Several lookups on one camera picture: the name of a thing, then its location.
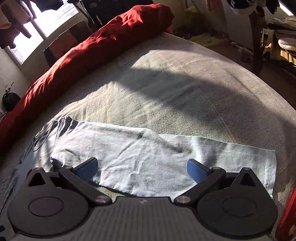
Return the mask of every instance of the bed sheet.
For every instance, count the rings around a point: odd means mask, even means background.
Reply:
[[[273,197],[283,213],[295,180],[296,111],[254,74],[201,45],[162,33],[80,80],[6,155],[0,193],[33,136],[65,115],[276,150]]]

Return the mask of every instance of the triangular cutout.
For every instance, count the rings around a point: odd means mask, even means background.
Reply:
[[[256,187],[255,182],[253,181],[251,175],[249,173],[245,173],[241,180],[241,185]]]
[[[42,175],[40,173],[36,173],[34,175],[34,177],[32,178],[29,187],[33,187],[33,186],[40,186],[40,185],[44,185],[45,181],[42,178]]]

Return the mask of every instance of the metal screw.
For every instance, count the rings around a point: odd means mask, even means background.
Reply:
[[[179,196],[176,198],[176,201],[179,203],[188,203],[191,201],[191,199],[188,196]]]
[[[102,196],[97,196],[95,201],[98,203],[106,203],[110,201],[110,198],[102,195]]]

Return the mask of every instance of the window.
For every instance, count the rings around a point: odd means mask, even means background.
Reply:
[[[29,31],[32,37],[28,39],[20,33],[14,41],[16,48],[10,49],[21,64],[24,63],[44,39],[78,13],[73,4],[67,3],[67,0],[63,0],[63,2],[64,5],[58,10],[47,10],[44,12],[41,12],[36,4],[31,2],[37,18],[31,20],[29,23],[25,23],[24,27]]]

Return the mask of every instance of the floor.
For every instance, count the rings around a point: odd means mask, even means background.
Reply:
[[[211,46],[209,49],[222,54],[250,71],[252,69],[252,55],[250,55],[251,61],[249,63],[244,62],[242,54],[229,42]],[[293,76],[278,66],[264,64],[259,77],[296,109],[296,79]]]

